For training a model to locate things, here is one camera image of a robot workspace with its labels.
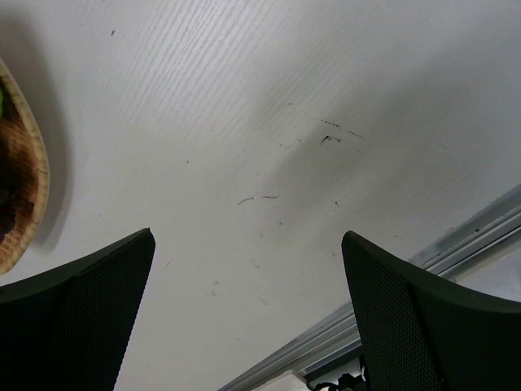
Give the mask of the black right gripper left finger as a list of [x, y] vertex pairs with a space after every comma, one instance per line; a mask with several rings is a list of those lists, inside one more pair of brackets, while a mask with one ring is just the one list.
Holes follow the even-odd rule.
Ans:
[[1, 388], [114, 389], [154, 253], [142, 229], [2, 286]]

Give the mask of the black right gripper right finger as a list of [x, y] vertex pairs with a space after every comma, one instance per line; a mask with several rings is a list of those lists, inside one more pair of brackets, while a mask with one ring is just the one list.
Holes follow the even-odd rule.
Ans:
[[353, 231], [342, 240], [370, 390], [518, 390], [520, 304], [465, 288]]

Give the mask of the woven bamboo fruit bowl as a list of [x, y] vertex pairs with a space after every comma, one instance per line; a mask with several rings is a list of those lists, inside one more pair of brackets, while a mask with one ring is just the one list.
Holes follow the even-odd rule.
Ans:
[[1, 141], [15, 157], [24, 180], [22, 195], [33, 202], [31, 213], [16, 214], [15, 229], [1, 242], [1, 273], [10, 271], [23, 256], [42, 223], [50, 190], [49, 163], [41, 132], [31, 109], [4, 62], [1, 62], [4, 112]]

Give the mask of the dark red fake grapes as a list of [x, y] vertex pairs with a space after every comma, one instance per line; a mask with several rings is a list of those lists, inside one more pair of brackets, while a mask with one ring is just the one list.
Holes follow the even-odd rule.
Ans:
[[1, 141], [1, 242], [15, 229], [18, 212], [31, 213], [33, 202], [22, 195], [24, 180], [15, 167], [15, 157]]

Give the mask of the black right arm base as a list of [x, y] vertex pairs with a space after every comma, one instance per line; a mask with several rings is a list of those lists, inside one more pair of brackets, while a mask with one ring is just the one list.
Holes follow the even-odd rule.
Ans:
[[369, 390], [364, 355], [344, 355], [304, 376], [309, 390]]

